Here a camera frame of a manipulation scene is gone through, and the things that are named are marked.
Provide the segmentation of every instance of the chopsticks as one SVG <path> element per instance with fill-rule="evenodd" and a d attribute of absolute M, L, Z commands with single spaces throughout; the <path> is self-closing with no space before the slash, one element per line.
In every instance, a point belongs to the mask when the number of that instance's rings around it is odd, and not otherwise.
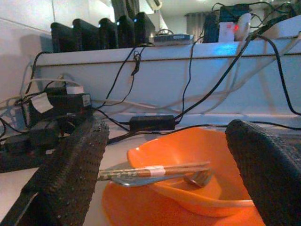
<path fill-rule="evenodd" d="M 186 174 L 207 171 L 210 162 L 193 162 L 180 165 L 148 166 L 134 169 L 100 170 L 98 180 L 110 180 L 112 177 L 161 177 L 174 174 Z"/>

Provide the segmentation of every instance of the air conditioner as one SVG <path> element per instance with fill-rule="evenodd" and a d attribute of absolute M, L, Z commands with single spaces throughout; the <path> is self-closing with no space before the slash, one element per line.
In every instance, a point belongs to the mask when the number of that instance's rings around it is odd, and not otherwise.
<path fill-rule="evenodd" d="M 152 10 L 159 10 L 162 7 L 161 0 L 146 0 Z"/>

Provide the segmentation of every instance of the textured black pad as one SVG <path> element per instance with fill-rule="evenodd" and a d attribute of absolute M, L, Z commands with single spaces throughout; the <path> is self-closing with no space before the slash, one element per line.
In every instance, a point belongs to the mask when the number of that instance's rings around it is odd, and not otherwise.
<path fill-rule="evenodd" d="M 80 226 L 94 192 L 100 161 L 109 130 L 102 121 L 88 118 L 57 147 L 29 182 L 1 225 L 15 225 L 25 208 L 24 199 L 34 198 L 18 225 Z"/>
<path fill-rule="evenodd" d="M 264 223 L 301 225 L 301 153 L 278 135 L 241 120 L 226 129 L 228 147 Z"/>

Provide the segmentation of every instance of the orange plate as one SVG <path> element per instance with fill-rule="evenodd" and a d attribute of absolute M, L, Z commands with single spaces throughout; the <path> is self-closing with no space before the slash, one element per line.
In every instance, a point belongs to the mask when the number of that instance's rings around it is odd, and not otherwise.
<path fill-rule="evenodd" d="M 127 159 L 135 168 L 210 161 L 214 176 L 204 188 L 190 185 L 182 178 L 158 182 L 149 188 L 204 216 L 224 217 L 244 208 L 255 209 L 227 147 L 224 132 L 186 129 L 129 150 Z"/>
<path fill-rule="evenodd" d="M 240 213 L 211 218 L 187 211 L 174 200 L 148 186 L 125 188 L 109 183 L 102 205 L 112 226 L 263 226 L 255 208 Z"/>

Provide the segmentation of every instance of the orange bowl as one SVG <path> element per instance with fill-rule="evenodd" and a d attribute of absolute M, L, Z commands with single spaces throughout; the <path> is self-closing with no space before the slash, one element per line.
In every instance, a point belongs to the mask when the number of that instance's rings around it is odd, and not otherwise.
<path fill-rule="evenodd" d="M 187 210 L 204 216 L 225 217 L 246 208 L 255 209 L 224 132 L 199 128 L 182 130 L 130 149 L 127 159 L 135 168 L 210 161 L 214 176 L 204 188 L 190 185 L 182 178 L 148 186 Z"/>

